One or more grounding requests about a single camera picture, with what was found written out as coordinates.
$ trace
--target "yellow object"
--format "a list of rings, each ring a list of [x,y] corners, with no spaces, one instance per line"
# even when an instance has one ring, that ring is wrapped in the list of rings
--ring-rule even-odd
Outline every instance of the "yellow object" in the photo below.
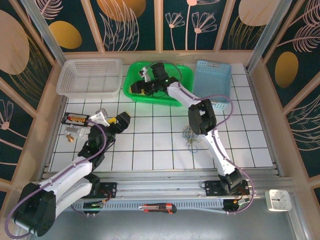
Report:
[[[20,23],[0,10],[0,70],[7,74],[22,73],[29,61],[28,36]]]
[[[109,124],[115,124],[117,122],[117,119],[115,117],[108,120]]]
[[[69,142],[69,143],[72,143],[72,142],[75,140],[75,138],[74,138],[73,136],[71,136],[70,134],[68,134],[68,135],[66,136],[66,138],[68,139],[68,142]]]
[[[130,9],[135,14],[135,17],[140,17],[146,9],[146,0],[97,0],[96,1],[102,12],[109,18],[124,22],[124,17],[128,17]]]
[[[248,26],[266,25],[274,13],[279,0],[241,0],[240,20]]]
[[[280,55],[275,65],[275,82],[280,88],[287,88],[295,80],[299,61],[296,55],[286,51]]]
[[[79,31],[66,21],[54,21],[49,26],[57,43],[66,49],[76,49],[82,44]]]

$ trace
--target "white flower pattern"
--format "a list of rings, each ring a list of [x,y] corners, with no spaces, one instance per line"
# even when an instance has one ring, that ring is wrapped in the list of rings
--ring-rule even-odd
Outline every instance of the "white flower pattern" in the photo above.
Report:
[[[176,47],[175,47],[172,29],[182,27],[182,26],[186,25],[186,22],[183,21],[184,18],[182,17],[181,12],[179,12],[179,13],[175,12],[172,14],[170,12],[168,12],[165,14],[165,19],[166,19],[166,22],[168,23],[169,28],[170,28],[172,46],[173,46],[173,50],[175,51]]]
[[[197,50],[197,38],[198,34],[208,33],[217,30],[217,24],[214,24],[215,12],[213,13],[202,13],[199,18],[199,12],[192,13],[192,24],[195,32],[195,40],[194,40],[194,50]]]
[[[185,50],[188,50],[188,26],[191,7],[196,5],[216,4],[218,2],[220,2],[220,0],[186,0],[186,3],[188,4],[188,11],[186,14],[185,25]]]
[[[12,115],[14,113],[14,104],[11,101],[7,101],[5,104],[5,101],[3,99],[0,99],[0,131],[6,131],[9,130],[10,132],[26,139],[26,136],[21,135],[20,133],[12,130],[10,128],[10,121],[12,118]],[[3,140],[0,138],[0,143],[6,144],[8,146],[11,146],[13,148],[22,150],[23,148],[20,146],[17,146],[11,142],[8,142],[6,140]],[[5,162],[0,162],[0,164],[5,164],[5,165],[16,165],[16,163],[5,163]]]

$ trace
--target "cable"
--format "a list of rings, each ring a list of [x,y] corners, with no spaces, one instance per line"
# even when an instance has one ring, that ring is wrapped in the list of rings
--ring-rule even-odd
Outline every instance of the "cable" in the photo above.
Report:
[[[171,64],[172,66],[174,66],[175,69],[177,69],[178,72],[179,72],[179,74],[180,74],[180,79],[179,79],[178,81],[179,81],[179,82],[182,81],[182,72],[181,72],[181,70],[177,67],[177,65],[175,65],[173,62],[166,61],[166,60],[153,61],[153,62],[149,63],[149,65],[145,66],[145,68],[148,69],[148,68],[150,68],[152,65],[158,64],[158,63],[166,63],[166,64]]]
[[[115,143],[116,143],[116,139],[113,140],[113,142],[110,144],[110,146],[106,150],[108,151],[109,148],[111,148],[113,145],[115,145]]]
[[[41,190],[45,189],[46,187],[50,186],[51,184],[55,183],[56,181],[58,181],[61,177],[63,177],[67,172],[69,172],[71,169],[75,168],[76,166],[78,165],[81,165],[83,163],[86,163],[88,162],[89,160],[95,158],[96,156],[98,156],[100,153],[102,153],[107,145],[107,136],[104,132],[104,130],[102,129],[101,126],[99,126],[99,124],[91,121],[91,120],[88,120],[87,121],[88,123],[92,123],[94,125],[97,126],[97,128],[102,132],[102,135],[103,135],[103,139],[104,139],[104,142],[103,142],[103,146],[102,148],[97,152],[95,153],[94,155],[86,158],[86,159],[83,159],[77,163],[75,163],[74,165],[68,167],[66,170],[64,170],[62,173],[60,173],[56,178],[52,179],[51,182],[48,182],[47,184],[41,186],[39,189],[33,191],[32,193],[30,193],[29,195],[25,196],[20,202],[18,202],[16,204],[16,206],[9,212],[8,214],[8,217],[6,218],[5,220],[5,224],[4,224],[4,230],[5,230],[5,233],[8,235],[9,238],[12,238],[12,239],[23,239],[25,237],[27,237],[30,232],[24,234],[24,235],[21,235],[21,236],[14,236],[10,233],[9,231],[9,220],[11,219],[11,217],[13,216],[14,212],[25,202],[27,201],[28,199],[30,199],[32,196],[34,196],[35,194],[39,193]]]
[[[197,153],[198,152],[198,148],[197,146],[195,146],[196,151],[193,150],[193,144],[194,142],[201,142],[201,140],[198,140],[197,137],[198,135],[194,133],[194,131],[192,131],[190,126],[186,126],[183,130],[182,130],[182,137],[184,139],[186,139],[186,145],[188,146],[188,149],[191,153]]]
[[[227,212],[226,212],[226,214],[230,214],[230,213],[231,213],[231,214],[234,214],[234,215],[235,215],[236,213],[241,213],[241,212],[243,212],[244,210],[246,210],[247,208],[250,207],[250,205],[252,204],[252,202],[253,202],[253,200],[254,200],[254,196],[255,196],[255,186],[254,186],[253,181],[252,181],[251,178],[249,177],[249,175],[248,175],[244,170],[242,170],[240,167],[238,167],[238,166],[235,165],[233,162],[231,162],[230,159],[229,159],[227,156],[224,155],[224,153],[223,153],[223,152],[221,151],[221,149],[219,148],[219,145],[218,145],[218,143],[217,143],[216,137],[215,137],[215,135],[214,135],[214,132],[215,132],[215,130],[217,129],[217,127],[218,127],[219,125],[225,123],[225,122],[232,116],[232,114],[234,113],[234,103],[231,101],[231,99],[230,99],[229,97],[224,96],[224,95],[220,95],[220,94],[208,96],[208,97],[205,97],[205,99],[212,98],[212,97],[223,97],[223,98],[227,99],[227,100],[230,102],[230,104],[231,104],[231,112],[230,112],[229,116],[228,116],[225,120],[219,122],[219,123],[214,127],[214,129],[212,130],[212,133],[213,133],[212,138],[213,138],[214,144],[216,145],[216,148],[218,149],[219,153],[222,155],[223,159],[226,160],[230,165],[232,165],[233,167],[235,167],[236,169],[238,169],[239,171],[241,171],[241,172],[248,178],[248,180],[250,181],[250,183],[251,183],[251,185],[252,185],[252,197],[250,198],[250,201],[249,201],[248,205],[246,205],[246,206],[245,206],[243,209],[241,209],[241,210],[237,210],[237,211],[227,211]]]
[[[232,100],[231,100],[229,97],[224,96],[224,95],[221,95],[221,94],[214,94],[214,95],[206,96],[206,97],[194,97],[194,96],[190,95],[190,94],[189,94],[187,91],[185,91],[184,88],[182,87],[182,84],[181,84],[182,73],[181,73],[180,69],[179,69],[174,63],[169,62],[169,61],[165,61],[165,60],[160,60],[160,61],[155,61],[155,62],[150,63],[150,64],[147,66],[147,68],[149,68],[149,67],[150,67],[151,65],[153,65],[153,64],[161,63],[161,62],[169,63],[169,64],[173,65],[173,66],[179,71],[179,73],[180,73],[180,80],[178,81],[178,87],[179,87],[179,89],[180,89],[185,95],[187,95],[189,98],[191,98],[191,99],[193,99],[193,100],[196,100],[196,101],[203,101],[203,100],[211,99],[211,98],[214,98],[214,97],[222,97],[222,98],[225,98],[225,99],[227,99],[227,100],[229,101],[229,103],[231,104],[231,112],[230,112],[230,114],[228,115],[228,117],[227,117],[225,120],[223,120],[223,121],[219,122],[217,125],[215,125],[214,129],[212,130],[213,133],[215,132],[215,130],[217,129],[218,126],[220,126],[221,124],[225,123],[228,119],[230,119],[230,117],[232,116],[232,114],[233,114],[233,112],[234,112],[234,103],[232,102]],[[243,212],[244,210],[246,210],[247,208],[250,207],[250,205],[252,204],[252,202],[253,202],[253,200],[254,200],[254,196],[255,196],[255,186],[254,186],[253,181],[252,181],[251,178],[249,177],[249,175],[248,175],[244,170],[242,170],[240,167],[238,167],[238,166],[235,165],[233,162],[231,162],[230,159],[223,154],[223,152],[222,152],[221,149],[219,148],[219,145],[218,145],[217,140],[216,140],[216,138],[215,138],[214,135],[212,135],[212,138],[213,138],[213,140],[214,140],[214,143],[215,143],[218,151],[219,151],[220,154],[222,155],[223,159],[226,160],[226,161],[227,161],[229,164],[231,164],[233,167],[235,167],[236,169],[238,169],[239,171],[241,171],[241,172],[248,178],[248,180],[251,182],[251,185],[252,185],[252,197],[251,197],[250,202],[248,203],[248,205],[245,206],[245,207],[244,207],[243,209],[241,209],[241,210],[226,212],[227,214],[233,213],[233,214],[235,215],[236,213]]]
[[[83,211],[78,211],[77,209],[75,209],[73,205],[70,205],[70,207],[71,207],[72,210],[75,211],[77,214],[81,214],[81,215],[86,215],[86,216],[87,216],[87,214],[85,214]]]

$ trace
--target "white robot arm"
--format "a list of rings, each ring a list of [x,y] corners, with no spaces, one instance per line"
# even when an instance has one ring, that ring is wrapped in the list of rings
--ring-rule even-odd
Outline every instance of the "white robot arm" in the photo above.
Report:
[[[23,188],[19,203],[5,222],[9,237],[22,238],[9,233],[11,216],[14,223],[41,237],[51,228],[59,214],[75,201],[87,195],[98,198],[100,179],[92,171],[104,160],[105,152],[116,141],[116,134],[128,128],[131,118],[123,112],[106,122],[105,112],[101,109],[90,118],[94,125],[90,129],[88,141],[72,163],[51,178],[39,184],[30,182]]]
[[[155,79],[150,80],[145,67],[140,72],[144,80],[135,82],[130,87],[131,92],[153,95],[158,91],[162,91],[188,108],[189,125],[193,132],[197,135],[202,135],[203,140],[206,142],[225,193],[229,194],[237,189],[242,183],[242,175],[234,165],[227,161],[230,158],[219,138],[216,128],[217,120],[211,101],[195,96],[184,88],[175,77],[169,77],[162,62],[157,62],[150,67]]]

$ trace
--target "small wire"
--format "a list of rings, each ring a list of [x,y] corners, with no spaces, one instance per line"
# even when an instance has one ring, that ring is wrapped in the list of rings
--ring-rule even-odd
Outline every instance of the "small wire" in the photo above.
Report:
[[[243,191],[243,190],[241,189],[241,187],[238,187],[238,190],[242,193],[242,196],[243,196],[243,195],[246,195],[246,196],[250,199],[250,196],[249,196],[248,194],[246,194],[245,191]]]
[[[198,148],[197,146],[194,146],[195,147],[195,150],[193,149],[193,144],[194,142],[196,143],[199,143],[201,142],[201,140],[199,140],[197,137],[198,135],[194,133],[194,131],[192,131],[191,127],[190,126],[186,126],[183,130],[182,130],[182,137],[184,139],[186,139],[186,145],[189,149],[189,151],[191,153],[196,153],[198,152]]]
[[[154,98],[162,98],[162,97],[164,97],[164,96],[168,96],[168,95],[167,95],[167,94],[164,94],[164,95],[162,95],[162,96],[155,96],[154,93],[152,94],[152,97],[154,97]]]
[[[74,207],[73,205],[70,205],[70,207],[71,207],[72,210],[75,211],[77,214],[87,215],[87,214],[85,214],[83,211],[78,211],[77,209],[75,209],[75,207]]]
[[[115,143],[116,143],[116,139],[113,140],[113,142],[112,142],[112,143],[110,144],[110,146],[106,149],[106,151],[108,151],[109,148],[111,148],[113,145],[115,145]]]
[[[202,189],[206,189],[206,183],[203,181],[202,183],[200,183],[200,188],[202,188]]]
[[[106,199],[102,200],[101,202],[104,203],[104,205],[107,204],[107,202],[111,199],[112,197],[112,193],[109,190],[106,190],[109,193],[109,197],[108,194],[105,191],[100,190],[101,193],[103,193],[106,196]]]

